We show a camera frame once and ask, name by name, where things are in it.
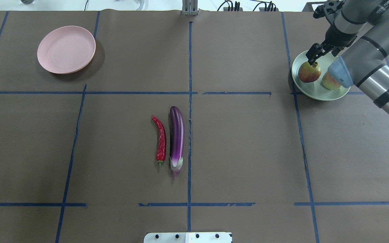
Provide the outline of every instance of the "red apple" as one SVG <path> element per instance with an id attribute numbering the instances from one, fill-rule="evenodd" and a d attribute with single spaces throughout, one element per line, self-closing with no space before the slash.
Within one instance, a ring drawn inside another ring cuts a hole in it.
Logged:
<path id="1" fill-rule="evenodd" d="M 313 63 L 313 65 L 310 65 L 309 62 L 304 62 L 298 70 L 298 77 L 304 83 L 315 82 L 320 76 L 321 68 L 317 62 Z"/>
<path id="2" fill-rule="evenodd" d="M 326 72 L 324 77 L 322 77 L 322 85 L 329 90 L 335 90 L 341 87 L 341 85 L 331 76 L 331 74 L 329 74 L 329 72 Z"/>

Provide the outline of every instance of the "pink plate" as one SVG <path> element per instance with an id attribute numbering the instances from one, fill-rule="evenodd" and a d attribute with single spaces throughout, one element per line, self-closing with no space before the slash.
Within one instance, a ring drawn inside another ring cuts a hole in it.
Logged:
<path id="1" fill-rule="evenodd" d="M 40 65 L 54 74 L 71 74 L 93 59 L 96 40 L 86 29 L 64 26 L 43 38 L 37 50 Z"/>

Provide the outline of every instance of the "white mounting plate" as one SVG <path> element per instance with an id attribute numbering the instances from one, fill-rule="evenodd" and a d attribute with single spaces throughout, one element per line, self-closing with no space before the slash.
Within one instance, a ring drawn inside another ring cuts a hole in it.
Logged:
<path id="1" fill-rule="evenodd" d="M 147 235 L 145 235 L 144 243 L 232 243 L 232 233 L 231 232 L 148 233 Z"/>

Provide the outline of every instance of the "purple eggplant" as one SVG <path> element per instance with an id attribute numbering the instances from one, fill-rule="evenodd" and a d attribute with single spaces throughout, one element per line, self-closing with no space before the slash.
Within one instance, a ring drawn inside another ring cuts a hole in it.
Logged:
<path id="1" fill-rule="evenodd" d="M 173 179 L 179 174 L 182 168 L 182 152 L 184 149 L 184 119 L 178 107 L 170 108 L 172 122 L 172 141 L 170 151 L 170 168 L 173 172 Z"/>

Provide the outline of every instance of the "plate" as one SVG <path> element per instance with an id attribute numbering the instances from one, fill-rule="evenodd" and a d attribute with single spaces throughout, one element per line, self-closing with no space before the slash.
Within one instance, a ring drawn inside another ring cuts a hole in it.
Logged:
<path id="1" fill-rule="evenodd" d="M 91 32 L 79 26 L 64 26 L 47 34 L 37 49 L 40 65 L 54 74 L 71 74 L 88 65 L 96 52 Z"/>
<path id="2" fill-rule="evenodd" d="M 340 89 L 329 90 L 321 85 L 322 77 L 324 77 L 324 74 L 328 71 L 328 67 L 337 59 L 337 57 L 333 56 L 331 53 L 316 60 L 321 68 L 321 76 L 318 80 L 311 83 L 304 83 L 300 80 L 298 77 L 298 70 L 300 69 L 300 66 L 307 61 L 306 53 L 307 51 L 304 51 L 299 54 L 292 63 L 292 78 L 298 89 L 300 89 L 303 94 L 315 100 L 330 101 L 343 97 L 350 88 L 340 87 Z"/>

